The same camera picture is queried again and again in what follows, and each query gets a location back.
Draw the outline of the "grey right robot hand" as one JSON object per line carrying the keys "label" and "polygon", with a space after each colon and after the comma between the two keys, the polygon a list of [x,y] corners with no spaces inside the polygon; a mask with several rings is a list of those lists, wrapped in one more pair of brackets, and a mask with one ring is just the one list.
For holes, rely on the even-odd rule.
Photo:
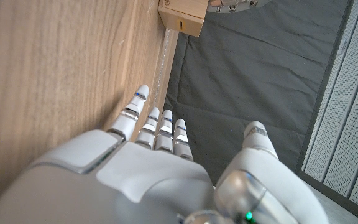
{"label": "grey right robot hand", "polygon": [[171,111],[152,109],[132,140],[148,95],[141,85],[107,131],[85,132],[31,163],[0,196],[0,223],[329,221],[258,121],[216,183]]}

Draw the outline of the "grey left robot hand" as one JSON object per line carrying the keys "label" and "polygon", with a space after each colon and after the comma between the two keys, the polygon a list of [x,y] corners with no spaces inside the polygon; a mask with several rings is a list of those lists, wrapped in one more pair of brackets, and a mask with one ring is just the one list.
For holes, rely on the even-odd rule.
{"label": "grey left robot hand", "polygon": [[260,8],[271,0],[209,0],[207,11],[217,14],[235,13]]}

